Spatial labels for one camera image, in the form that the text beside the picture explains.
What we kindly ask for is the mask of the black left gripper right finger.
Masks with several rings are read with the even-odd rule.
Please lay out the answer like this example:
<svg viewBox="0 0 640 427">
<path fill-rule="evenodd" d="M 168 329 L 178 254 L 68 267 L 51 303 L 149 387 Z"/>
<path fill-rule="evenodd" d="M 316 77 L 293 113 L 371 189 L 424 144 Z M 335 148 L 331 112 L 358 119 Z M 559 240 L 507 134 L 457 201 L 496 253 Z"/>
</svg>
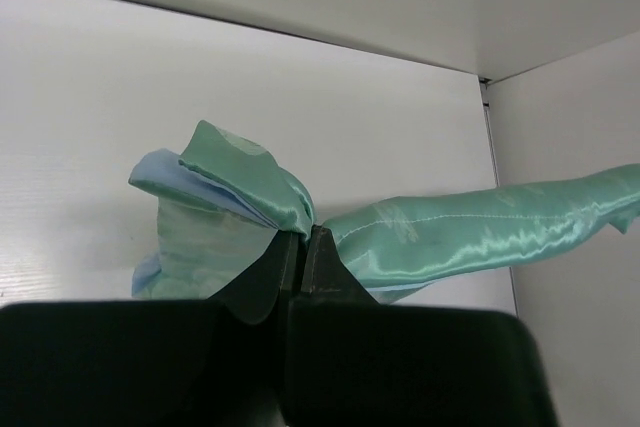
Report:
<svg viewBox="0 0 640 427">
<path fill-rule="evenodd" d="M 333 233 L 322 226 L 312 228 L 298 293 L 311 300 L 378 304 L 343 264 Z"/>
</svg>

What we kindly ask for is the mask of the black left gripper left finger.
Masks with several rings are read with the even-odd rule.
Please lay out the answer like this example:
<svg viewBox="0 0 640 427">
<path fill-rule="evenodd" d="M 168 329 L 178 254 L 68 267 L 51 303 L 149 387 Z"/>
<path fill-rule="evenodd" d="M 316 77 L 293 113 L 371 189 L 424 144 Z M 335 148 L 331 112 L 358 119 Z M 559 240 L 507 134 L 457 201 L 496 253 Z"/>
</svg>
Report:
<svg viewBox="0 0 640 427">
<path fill-rule="evenodd" d="M 242 324 L 263 323 L 290 292 L 296 280 L 300 236 L 278 232 L 265 252 L 236 278 L 208 298 L 223 306 Z"/>
</svg>

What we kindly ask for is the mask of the green satin placemat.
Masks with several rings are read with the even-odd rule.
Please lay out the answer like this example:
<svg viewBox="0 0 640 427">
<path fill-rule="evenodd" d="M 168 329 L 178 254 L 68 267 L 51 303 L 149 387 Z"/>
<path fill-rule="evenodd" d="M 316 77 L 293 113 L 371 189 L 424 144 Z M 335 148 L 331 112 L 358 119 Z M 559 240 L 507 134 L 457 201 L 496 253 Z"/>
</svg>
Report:
<svg viewBox="0 0 640 427">
<path fill-rule="evenodd" d="M 309 240 L 306 187 L 262 146 L 200 122 L 181 153 L 159 149 L 129 184 L 158 201 L 157 251 L 135 269 L 140 299 L 205 299 L 230 284 L 280 232 Z M 639 168 L 436 197 L 394 197 L 325 222 L 347 270 L 390 304 L 453 276 L 568 252 L 639 214 Z"/>
</svg>

